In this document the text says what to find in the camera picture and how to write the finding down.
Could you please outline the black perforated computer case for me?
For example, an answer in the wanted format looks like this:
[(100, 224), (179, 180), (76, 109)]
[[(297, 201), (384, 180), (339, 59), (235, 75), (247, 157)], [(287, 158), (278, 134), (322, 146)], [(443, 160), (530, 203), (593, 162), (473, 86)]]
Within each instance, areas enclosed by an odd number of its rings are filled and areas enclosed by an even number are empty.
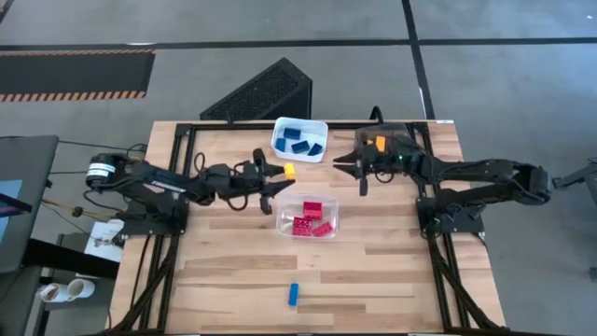
[(312, 80), (281, 58), (199, 114), (201, 120), (312, 118)]

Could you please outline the black stand base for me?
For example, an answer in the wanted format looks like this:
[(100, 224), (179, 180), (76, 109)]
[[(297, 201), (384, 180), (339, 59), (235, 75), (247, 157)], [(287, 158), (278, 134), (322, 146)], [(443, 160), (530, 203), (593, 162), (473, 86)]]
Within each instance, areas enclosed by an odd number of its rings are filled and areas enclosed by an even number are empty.
[(119, 268), (119, 264), (110, 259), (84, 254), (37, 239), (28, 241), (21, 265), (47, 267), (112, 280), (117, 278)]

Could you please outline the white translucent plastic bin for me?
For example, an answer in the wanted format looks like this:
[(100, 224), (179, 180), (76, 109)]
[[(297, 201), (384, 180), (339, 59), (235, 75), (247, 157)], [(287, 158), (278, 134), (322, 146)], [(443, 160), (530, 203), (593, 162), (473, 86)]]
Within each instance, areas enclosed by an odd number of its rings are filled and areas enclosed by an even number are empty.
[[(283, 132), (285, 128), (293, 128), (301, 130), (299, 140), (285, 139), (285, 151), (280, 151), (275, 148), (277, 138), (284, 138)], [(316, 121), (310, 119), (293, 119), (287, 117), (278, 118), (274, 123), (274, 128), (271, 136), (271, 147), (275, 155), (284, 160), (304, 161), (309, 163), (318, 163), (323, 160), (326, 152), (328, 126), (323, 121)], [(316, 156), (309, 156), (308, 152), (295, 154), (291, 146), (297, 142), (308, 141), (311, 147), (317, 143), (323, 147), (323, 151)]]

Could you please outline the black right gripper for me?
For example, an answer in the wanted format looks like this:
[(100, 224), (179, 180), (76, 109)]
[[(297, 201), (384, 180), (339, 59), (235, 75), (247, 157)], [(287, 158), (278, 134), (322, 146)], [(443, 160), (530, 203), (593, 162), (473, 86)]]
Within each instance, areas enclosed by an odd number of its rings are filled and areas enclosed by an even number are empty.
[(359, 179), (359, 194), (367, 195), (369, 175), (390, 175), (393, 179), (395, 174), (405, 171), (405, 156), (410, 142), (407, 139), (387, 139), (385, 144), (385, 149), (379, 151), (374, 142), (359, 141), (355, 150), (333, 160), (356, 164), (334, 164), (333, 167)]

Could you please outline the white paper cup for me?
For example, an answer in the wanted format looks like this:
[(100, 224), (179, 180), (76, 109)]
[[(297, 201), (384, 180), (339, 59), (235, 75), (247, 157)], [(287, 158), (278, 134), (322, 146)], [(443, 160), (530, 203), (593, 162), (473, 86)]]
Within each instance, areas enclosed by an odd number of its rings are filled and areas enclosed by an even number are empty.
[(77, 278), (67, 286), (68, 301), (89, 298), (95, 290), (95, 284), (88, 279)]
[(67, 285), (50, 283), (38, 290), (38, 295), (43, 302), (66, 302), (69, 300)]

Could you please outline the blue lit screen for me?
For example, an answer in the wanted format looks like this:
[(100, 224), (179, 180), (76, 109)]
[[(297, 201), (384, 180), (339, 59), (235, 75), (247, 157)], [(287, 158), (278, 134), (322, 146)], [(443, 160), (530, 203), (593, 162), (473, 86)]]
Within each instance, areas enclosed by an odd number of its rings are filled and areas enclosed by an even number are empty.
[(23, 211), (5, 202), (2, 195), (17, 200), (21, 192), (21, 180), (0, 180), (0, 242), (7, 230), (8, 221)]

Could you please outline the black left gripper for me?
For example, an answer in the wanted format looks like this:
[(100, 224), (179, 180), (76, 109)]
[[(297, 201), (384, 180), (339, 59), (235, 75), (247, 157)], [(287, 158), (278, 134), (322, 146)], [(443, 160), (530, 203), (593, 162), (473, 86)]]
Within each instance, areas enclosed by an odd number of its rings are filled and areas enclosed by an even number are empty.
[(293, 179), (279, 182), (267, 182), (268, 177), (283, 175), (283, 166), (268, 164), (261, 148), (253, 150), (253, 160), (241, 163), (241, 171), (237, 174), (241, 181), (241, 190), (248, 194), (259, 194), (259, 206), (263, 214), (272, 213), (269, 198), (295, 183)]

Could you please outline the black hazard striped mat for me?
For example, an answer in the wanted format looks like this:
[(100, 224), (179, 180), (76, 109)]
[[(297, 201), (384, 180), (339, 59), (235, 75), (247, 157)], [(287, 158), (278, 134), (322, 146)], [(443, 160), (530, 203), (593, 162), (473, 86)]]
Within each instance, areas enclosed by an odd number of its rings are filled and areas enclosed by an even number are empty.
[(153, 49), (0, 52), (0, 103), (141, 99)]

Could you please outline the grey desk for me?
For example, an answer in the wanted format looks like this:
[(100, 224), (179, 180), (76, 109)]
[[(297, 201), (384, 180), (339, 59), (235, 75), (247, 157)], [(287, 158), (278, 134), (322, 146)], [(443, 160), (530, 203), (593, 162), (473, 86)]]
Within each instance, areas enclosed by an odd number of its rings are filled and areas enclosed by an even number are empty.
[(58, 142), (56, 135), (0, 138), (0, 191), (20, 181), (15, 198), (32, 206), (29, 213), (0, 218), (0, 273), (12, 273), (21, 266)]

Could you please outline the white paper sheet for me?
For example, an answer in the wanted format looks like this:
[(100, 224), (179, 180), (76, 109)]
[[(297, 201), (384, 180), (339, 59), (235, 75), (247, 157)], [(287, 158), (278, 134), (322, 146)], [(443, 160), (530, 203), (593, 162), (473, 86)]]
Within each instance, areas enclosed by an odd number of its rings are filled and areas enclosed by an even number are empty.
[(123, 248), (116, 245), (113, 239), (123, 228), (123, 225), (124, 223), (119, 219), (108, 222), (96, 221), (92, 227), (84, 253), (114, 262), (121, 262)]

